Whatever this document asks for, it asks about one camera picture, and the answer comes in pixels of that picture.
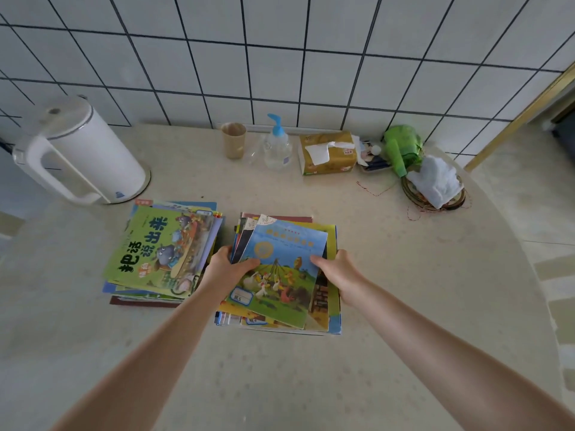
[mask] sun illustration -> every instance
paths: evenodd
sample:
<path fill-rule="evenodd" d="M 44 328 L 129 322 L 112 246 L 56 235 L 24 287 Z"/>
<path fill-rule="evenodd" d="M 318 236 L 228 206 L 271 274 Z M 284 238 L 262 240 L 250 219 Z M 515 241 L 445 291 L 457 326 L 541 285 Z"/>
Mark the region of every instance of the sun illustration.
<path fill-rule="evenodd" d="M 274 253 L 274 246 L 269 242 L 260 242 L 255 245 L 254 252 L 259 259 L 267 259 Z"/>

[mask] white kettle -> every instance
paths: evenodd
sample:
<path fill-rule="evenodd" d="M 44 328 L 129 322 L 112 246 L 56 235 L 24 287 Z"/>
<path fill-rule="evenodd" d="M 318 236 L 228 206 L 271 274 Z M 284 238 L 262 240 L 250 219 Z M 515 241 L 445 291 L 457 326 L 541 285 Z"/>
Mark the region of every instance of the white kettle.
<path fill-rule="evenodd" d="M 58 99 L 33 120 L 31 136 L 18 141 L 14 162 L 48 190 L 70 202 L 121 203 L 140 194 L 148 185 L 145 171 L 90 103 L 79 96 Z M 75 196 L 41 164 L 46 154 L 56 153 L 93 190 Z"/>

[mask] countertop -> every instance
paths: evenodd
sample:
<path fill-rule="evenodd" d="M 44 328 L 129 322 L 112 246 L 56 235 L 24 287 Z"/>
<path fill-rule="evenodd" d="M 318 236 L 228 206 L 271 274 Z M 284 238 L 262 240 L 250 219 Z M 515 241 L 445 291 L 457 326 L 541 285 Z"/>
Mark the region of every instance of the countertop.
<path fill-rule="evenodd" d="M 303 177 L 294 155 L 275 173 L 227 160 L 216 130 L 139 126 L 121 138 L 151 166 L 141 196 L 217 201 L 227 216 L 224 243 L 240 211 L 337 224 L 339 247 L 368 278 L 559 399 L 538 281 L 505 219 L 465 172 L 468 208 L 429 214 L 391 172 Z M 374 196 L 357 181 L 376 195 L 389 190 Z M 0 267 L 2 429 L 49 427 L 170 314 L 111 306 L 101 293 L 130 208 L 56 200 L 14 239 Z M 341 336 L 209 324 L 155 429 L 459 429 L 362 317 L 342 312 Z"/>

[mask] kettle lid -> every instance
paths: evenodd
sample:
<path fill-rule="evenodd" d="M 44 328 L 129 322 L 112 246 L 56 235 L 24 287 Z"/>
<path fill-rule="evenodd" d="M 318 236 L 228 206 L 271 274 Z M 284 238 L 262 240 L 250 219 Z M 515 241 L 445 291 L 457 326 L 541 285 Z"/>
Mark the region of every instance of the kettle lid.
<path fill-rule="evenodd" d="M 58 139 L 86 125 L 94 113 L 92 105 L 80 96 L 49 101 L 31 118 L 34 131 L 47 139 Z"/>

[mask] paper cup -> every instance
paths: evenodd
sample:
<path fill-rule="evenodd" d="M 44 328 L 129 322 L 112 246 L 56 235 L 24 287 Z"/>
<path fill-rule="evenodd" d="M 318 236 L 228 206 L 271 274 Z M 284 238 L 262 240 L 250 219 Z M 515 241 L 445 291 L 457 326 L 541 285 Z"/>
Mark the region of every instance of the paper cup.
<path fill-rule="evenodd" d="M 221 126 L 224 138 L 224 151 L 228 159 L 241 159 L 244 156 L 246 127 L 238 122 L 228 122 Z"/>

